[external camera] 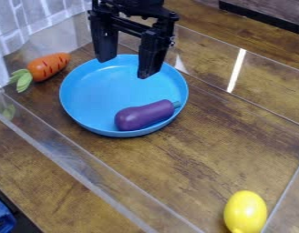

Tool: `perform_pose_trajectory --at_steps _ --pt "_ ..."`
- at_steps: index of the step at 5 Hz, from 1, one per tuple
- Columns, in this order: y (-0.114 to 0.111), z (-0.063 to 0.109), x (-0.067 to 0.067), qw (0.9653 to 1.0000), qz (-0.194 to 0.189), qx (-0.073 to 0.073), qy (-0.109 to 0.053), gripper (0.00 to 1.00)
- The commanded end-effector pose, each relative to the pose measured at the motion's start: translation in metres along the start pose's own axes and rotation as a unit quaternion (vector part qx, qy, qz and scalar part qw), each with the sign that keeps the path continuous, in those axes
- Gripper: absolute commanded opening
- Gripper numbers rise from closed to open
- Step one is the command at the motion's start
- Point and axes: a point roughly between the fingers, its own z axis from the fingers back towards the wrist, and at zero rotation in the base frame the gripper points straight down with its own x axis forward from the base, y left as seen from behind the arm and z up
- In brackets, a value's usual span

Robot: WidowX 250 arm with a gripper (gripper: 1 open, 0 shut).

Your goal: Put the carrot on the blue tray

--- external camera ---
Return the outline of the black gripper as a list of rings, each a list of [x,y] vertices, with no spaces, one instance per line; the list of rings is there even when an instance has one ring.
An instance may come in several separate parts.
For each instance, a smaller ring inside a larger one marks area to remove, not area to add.
[[[173,44],[173,25],[178,20],[164,6],[164,0],[91,0],[87,10],[94,55],[102,63],[115,57],[117,31],[141,38],[137,77],[145,79],[160,71],[169,46]],[[154,18],[152,26],[129,20]]]

